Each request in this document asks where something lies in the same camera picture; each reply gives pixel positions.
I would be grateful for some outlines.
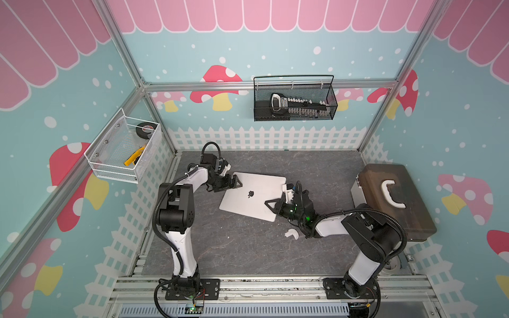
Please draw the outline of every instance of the white wire basket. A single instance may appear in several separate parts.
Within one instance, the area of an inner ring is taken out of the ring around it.
[[[148,133],[150,139],[141,138],[136,129]],[[109,121],[85,151],[84,155],[98,178],[138,183],[147,169],[162,132],[158,123],[127,117],[122,108]],[[136,163],[125,162],[141,147],[145,147]]]

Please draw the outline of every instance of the red mushroom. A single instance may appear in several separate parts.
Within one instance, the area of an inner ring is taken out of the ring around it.
[[[164,105],[164,110],[166,110],[166,112],[175,112],[179,110],[175,105],[175,101],[187,101],[182,92],[153,92],[151,96],[157,108],[162,109]]]
[[[234,71],[222,65],[213,65],[205,73],[200,82],[242,82],[242,79]],[[232,103],[228,93],[247,95],[248,91],[209,91],[192,92],[191,100],[195,103],[203,103],[209,99],[214,100],[212,109],[215,111],[227,111],[232,109]]]
[[[488,231],[486,240],[491,249],[509,263],[509,233],[493,229]]]
[[[367,97],[367,101],[370,103],[378,103],[383,101],[385,95],[387,95],[388,89],[380,88],[371,93]],[[394,120],[396,118],[396,110],[399,105],[403,106],[403,110],[405,111],[406,116],[412,115],[415,104],[417,103],[417,96],[419,94],[419,82],[417,79],[417,73],[412,70],[408,75],[405,83],[401,87],[399,93],[396,95],[396,98],[393,100],[389,109],[387,110],[386,116],[389,119]]]
[[[468,206],[477,224],[484,225],[488,222],[493,211],[493,194],[486,181],[464,176],[439,175],[438,183],[440,186],[437,190],[452,192],[442,198],[442,203],[449,212],[458,215],[462,208]]]
[[[339,89],[335,92],[337,100],[336,111],[344,111],[348,109],[348,102],[350,100],[361,101],[364,99],[364,92],[362,89]]]
[[[52,192],[62,182],[89,145],[86,142],[70,143],[57,149],[51,155],[49,171],[52,185],[47,188],[48,192]],[[95,210],[98,210],[106,199],[108,191],[109,183],[98,179],[90,171],[56,218],[59,229],[67,232],[78,224],[84,197],[92,203]]]
[[[2,294],[4,318],[25,318],[30,312],[34,291],[49,296],[53,293],[64,272],[62,266],[44,264],[58,249],[60,239],[44,239],[35,248],[7,290]]]

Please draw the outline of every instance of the laptop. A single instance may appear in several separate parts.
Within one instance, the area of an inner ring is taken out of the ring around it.
[[[265,201],[281,198],[285,177],[246,174],[235,172],[242,187],[228,189],[224,194],[220,210],[274,222],[276,215],[265,206]]]

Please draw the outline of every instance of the gray table surface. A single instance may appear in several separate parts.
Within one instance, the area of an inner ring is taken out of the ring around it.
[[[352,209],[350,188],[364,164],[357,151],[224,151],[230,172],[281,176],[300,180],[319,214]],[[200,153],[183,152],[177,176]],[[267,222],[219,210],[224,192],[194,193],[196,217],[191,228],[200,274],[210,275],[343,275],[359,249],[349,235],[298,240],[285,233],[286,219]],[[171,249],[155,237],[142,275],[171,275]]]

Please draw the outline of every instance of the toolbox handle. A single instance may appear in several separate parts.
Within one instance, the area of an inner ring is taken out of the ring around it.
[[[394,202],[394,200],[390,196],[389,189],[387,188],[389,184],[396,184],[396,182],[394,182],[394,180],[385,180],[384,182],[382,182],[382,193],[383,196],[385,197],[385,200],[389,202],[389,204],[392,205],[393,207],[400,209],[406,208],[407,206],[404,203]]]

